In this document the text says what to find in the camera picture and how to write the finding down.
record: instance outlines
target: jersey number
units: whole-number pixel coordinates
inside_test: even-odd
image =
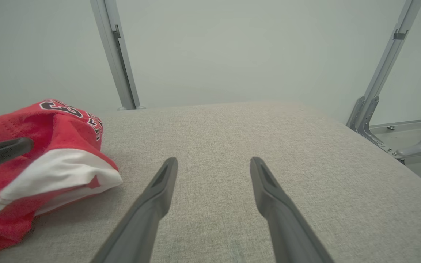
[[[55,106],[55,103],[51,102],[44,102],[40,104],[40,107],[44,108],[45,110],[60,110],[67,113],[71,113],[79,118],[82,118],[82,113],[80,113],[77,109],[73,107],[62,107],[62,106]]]

